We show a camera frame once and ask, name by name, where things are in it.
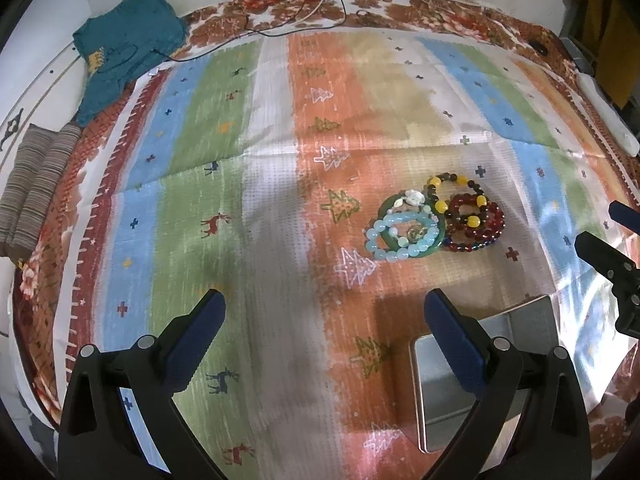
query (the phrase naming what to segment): pile of bracelets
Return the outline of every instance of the pile of bracelets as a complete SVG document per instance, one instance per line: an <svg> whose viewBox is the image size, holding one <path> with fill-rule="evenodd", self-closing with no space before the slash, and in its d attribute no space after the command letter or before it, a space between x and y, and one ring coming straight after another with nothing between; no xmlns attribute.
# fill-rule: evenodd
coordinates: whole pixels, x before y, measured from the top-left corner
<svg viewBox="0 0 640 480"><path fill-rule="evenodd" d="M443 182L468 187L471 193L452 195L445 201L437 190ZM461 214L460 208L477 208L477 213ZM405 234L398 226L414 222ZM415 189L389 197L378 211L378 219L366 231L365 248L376 260L396 262L422 258L432 254L440 245L457 253L471 253L493 244L504 230L504 213L491 202L479 184L455 173L441 173L427 181L424 193ZM454 241L457 233L464 233L467 243ZM388 250L378 245L380 238Z"/></svg>

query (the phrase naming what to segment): bed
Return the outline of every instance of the bed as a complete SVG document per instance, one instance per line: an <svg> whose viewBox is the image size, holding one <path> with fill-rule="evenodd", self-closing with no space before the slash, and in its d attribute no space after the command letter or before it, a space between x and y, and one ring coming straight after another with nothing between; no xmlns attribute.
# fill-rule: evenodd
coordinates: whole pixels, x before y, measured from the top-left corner
<svg viewBox="0 0 640 480"><path fill-rule="evenodd" d="M331 29L208 54L302 4ZM420 478L436 455L398 426L394 383L410 371L392 356L428 332L425 293L442 288L479 319L548 294L591 412L594 470L605 463L627 434L635 342L573 241L588 230L638 260L637 237L607 213L640 207L638 166L558 38L469 0L233 0L186 19L181 62L85 129L16 273L15 337L52 425L79 348L157 335L216 288L227 320L174 401L229 478ZM502 237L374 259L380 205L446 172L499 204Z"/></svg>

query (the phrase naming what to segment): beaded bracelet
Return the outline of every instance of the beaded bracelet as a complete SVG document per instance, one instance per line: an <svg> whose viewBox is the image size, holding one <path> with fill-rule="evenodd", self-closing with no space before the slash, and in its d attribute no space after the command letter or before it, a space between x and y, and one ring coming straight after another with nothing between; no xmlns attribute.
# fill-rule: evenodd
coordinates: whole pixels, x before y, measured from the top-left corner
<svg viewBox="0 0 640 480"><path fill-rule="evenodd" d="M482 191L482 188L480 187L480 184L476 184L473 180L469 180L466 176L463 176L463 175L456 175L455 173L441 173L437 176L431 177L427 181L426 192L427 192L427 197L431 200L431 203L433 204L433 208L438 213L441 213L444 216L446 216L446 218L453 218L454 222L458 222L462 217L460 217L460 215L456 213L457 210L451 210L450 205L447 205L447 203L444 200L439 199L438 196L436 195L436 189L443 181L457 182L462 186L465 186L465 185L469 186L471 189L473 189L476 192L475 200L476 200L477 206L478 207L486 206L487 200L486 200L486 197L484 196L484 191ZM473 229L481 227L485 219L486 219L486 215L468 215L463 218L465 223Z"/></svg>
<svg viewBox="0 0 640 480"><path fill-rule="evenodd" d="M378 211L378 219L366 232L365 248L373 253L376 260L396 262L408 258L423 258L433 253L444 240L445 218L434 214L431 206L425 204L424 195L414 189L404 194L396 194L386 199ZM417 210L399 210L407 204ZM417 225L408 229L406 236L399 236L399 224L415 221ZM390 250L378 246L381 237Z"/></svg>
<svg viewBox="0 0 640 480"><path fill-rule="evenodd" d="M459 207L461 204L473 205L473 199L474 197L467 193L459 194L451 198L450 204L454 204L454 208ZM481 206L481 208L483 207L484 210L481 209L480 214L484 214L484 229L465 228L462 221L451 221L451 223L447 225L447 234L444 238L443 245L453 252L470 253L495 243L495 241L502 235L502 231L504 231L504 213L495 202L488 202L485 206ZM487 218L488 213L491 213L491 219ZM475 241L472 244L455 243L452 240L452 236L455 232L461 230L465 231L465 236L467 238L474 238Z"/></svg>

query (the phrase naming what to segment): teal cloth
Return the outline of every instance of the teal cloth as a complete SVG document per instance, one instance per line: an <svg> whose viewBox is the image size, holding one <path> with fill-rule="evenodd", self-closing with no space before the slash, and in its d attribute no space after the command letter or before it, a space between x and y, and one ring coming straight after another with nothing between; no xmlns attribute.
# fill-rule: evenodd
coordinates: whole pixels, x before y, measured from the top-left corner
<svg viewBox="0 0 640 480"><path fill-rule="evenodd" d="M97 18L89 18L74 33L76 49L85 60L102 50L104 62L89 76L76 120L87 124L115 102L125 85L166 60L184 44L187 24L166 0L123 0Z"/></svg>

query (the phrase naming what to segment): rolled striped fabric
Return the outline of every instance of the rolled striped fabric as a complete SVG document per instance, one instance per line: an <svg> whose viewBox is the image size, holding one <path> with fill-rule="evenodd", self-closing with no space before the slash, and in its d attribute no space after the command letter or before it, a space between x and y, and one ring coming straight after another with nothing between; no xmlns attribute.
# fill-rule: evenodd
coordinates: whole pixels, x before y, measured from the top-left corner
<svg viewBox="0 0 640 480"><path fill-rule="evenodd" d="M13 237L22 206L55 136L51 130L30 124L18 146L0 198L0 256L8 256L7 239Z"/></svg>
<svg viewBox="0 0 640 480"><path fill-rule="evenodd" d="M80 138L82 129L75 123L67 123L55 135L41 168L24 201L13 238L7 239L7 253L14 262L26 262L36 248L38 237L47 217L49 204L62 177L69 155Z"/></svg>

